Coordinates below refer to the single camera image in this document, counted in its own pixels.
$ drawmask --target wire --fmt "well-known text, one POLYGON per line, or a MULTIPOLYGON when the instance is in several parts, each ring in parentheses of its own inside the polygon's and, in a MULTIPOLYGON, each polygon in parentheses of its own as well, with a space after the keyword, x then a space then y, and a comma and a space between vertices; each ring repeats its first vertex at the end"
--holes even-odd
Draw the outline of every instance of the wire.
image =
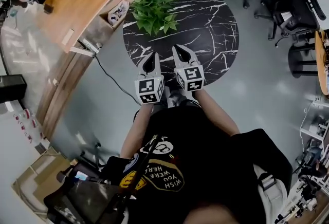
POLYGON ((305 108, 305 109, 304 109, 305 117, 304 117, 304 119, 303 119, 303 121, 302 121, 302 124, 301 124, 300 127, 299 127, 299 136, 300 136, 300 138, 302 139, 303 152, 305 151, 305 149, 304 149, 304 142, 303 142, 303 137, 302 137, 301 129, 302 129, 303 123, 304 123, 304 121, 305 121, 305 119, 306 119, 306 116, 307 116, 307 113, 308 113, 308 111, 309 111, 309 109, 310 109, 311 104, 312 104, 312 103, 309 104, 308 108, 305 108))
POLYGON ((275 43, 275 47, 278 48, 279 47, 279 42, 282 41, 283 39, 289 38, 290 36, 284 36, 282 38, 280 38, 276 43, 275 43))
POLYGON ((116 81, 111 75, 109 75, 109 74, 106 72, 106 70, 103 68, 102 64, 100 63, 99 59, 97 58, 96 54, 95 54, 95 59, 97 60, 99 66, 101 67, 101 69, 103 70, 103 72, 115 82, 115 84, 120 88, 120 90, 122 90, 126 95, 130 96, 131 98, 133 98, 133 100, 134 100, 138 105, 141 105, 141 104, 135 99, 134 96, 132 96, 132 95, 131 95, 129 92, 127 92, 125 89, 123 89, 123 88, 117 83, 117 81, 116 81))

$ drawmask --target yellow logo on shirt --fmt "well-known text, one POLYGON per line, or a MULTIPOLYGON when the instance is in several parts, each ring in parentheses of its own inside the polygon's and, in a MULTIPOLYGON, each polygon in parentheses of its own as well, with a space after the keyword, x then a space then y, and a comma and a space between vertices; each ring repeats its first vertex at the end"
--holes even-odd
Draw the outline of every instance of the yellow logo on shirt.
MULTIPOLYGON (((134 176, 136 174, 136 171, 131 171, 129 174, 127 174, 120 182, 120 187, 123 189, 126 189, 130 183, 132 182, 134 176)), ((141 178, 138 182, 137 186, 135 187, 136 190, 140 190, 142 187, 146 185, 146 181, 144 178, 141 178)))

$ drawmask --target cardboard box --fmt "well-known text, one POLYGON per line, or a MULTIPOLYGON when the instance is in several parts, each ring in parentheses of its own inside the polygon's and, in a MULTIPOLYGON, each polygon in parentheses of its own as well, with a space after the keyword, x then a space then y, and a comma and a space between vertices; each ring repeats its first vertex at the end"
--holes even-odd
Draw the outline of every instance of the cardboard box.
MULTIPOLYGON (((108 3, 101 11, 101 14, 99 15, 101 17, 102 20, 104 20, 106 22, 106 24, 108 24, 111 28, 116 29, 124 20, 125 15, 122 16, 120 18, 120 20, 118 21, 118 23, 114 26, 112 26, 108 21, 107 21, 107 17, 108 17, 108 13, 109 12, 114 12, 117 9, 117 6, 119 5, 119 3, 122 0, 112 0, 110 3, 108 3)), ((129 4, 131 4, 133 1, 132 0, 125 0, 128 1, 129 4)))
POLYGON ((85 31, 80 36, 79 40, 88 40, 95 48, 98 48, 97 44, 104 45, 112 36, 114 32, 113 27, 100 16, 97 16, 88 25, 85 31))
POLYGON ((59 171, 64 171, 70 166, 68 160, 63 156, 57 156, 53 162, 51 162, 40 174, 35 177, 35 182, 38 187, 33 192, 33 195, 38 201, 43 203, 46 196, 55 192, 60 188, 62 183, 57 181, 57 174, 59 171))

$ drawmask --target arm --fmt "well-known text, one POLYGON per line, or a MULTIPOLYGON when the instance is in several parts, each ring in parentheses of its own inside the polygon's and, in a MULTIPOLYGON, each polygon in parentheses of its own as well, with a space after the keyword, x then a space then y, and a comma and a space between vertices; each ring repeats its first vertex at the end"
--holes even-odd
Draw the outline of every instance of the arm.
POLYGON ((198 90, 195 96, 208 119, 229 136, 239 134, 240 131, 232 118, 205 91, 198 90))
POLYGON ((144 104, 140 108, 133 126, 123 143, 120 158, 131 159, 133 155, 142 147, 143 138, 151 117, 153 104, 144 104))

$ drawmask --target cartoon graphic on shirt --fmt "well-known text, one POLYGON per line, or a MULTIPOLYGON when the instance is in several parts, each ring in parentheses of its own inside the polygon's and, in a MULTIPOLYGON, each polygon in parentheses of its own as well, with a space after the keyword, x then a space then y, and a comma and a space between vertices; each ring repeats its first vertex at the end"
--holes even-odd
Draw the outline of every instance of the cartoon graphic on shirt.
MULTIPOLYGON (((134 176, 136 174, 136 171, 131 171, 128 175, 126 175, 120 182, 120 187, 126 189, 129 184, 132 182, 134 176)), ((137 186, 135 187, 136 190, 140 190, 146 185, 146 180, 144 178, 141 178, 138 182, 137 186)))
POLYGON ((150 159, 143 175, 156 189, 178 192, 184 186, 184 177, 174 164, 150 159))
MULTIPOLYGON (((149 150, 152 146, 153 141, 155 140, 156 136, 153 136, 150 142, 148 142, 144 147, 140 149, 142 153, 148 154, 149 150)), ((153 150, 153 153, 156 155, 164 155, 167 153, 170 153, 173 149, 174 146, 171 142, 166 141, 168 137, 166 136, 161 136, 161 140, 158 142, 156 145, 155 149, 153 150)))

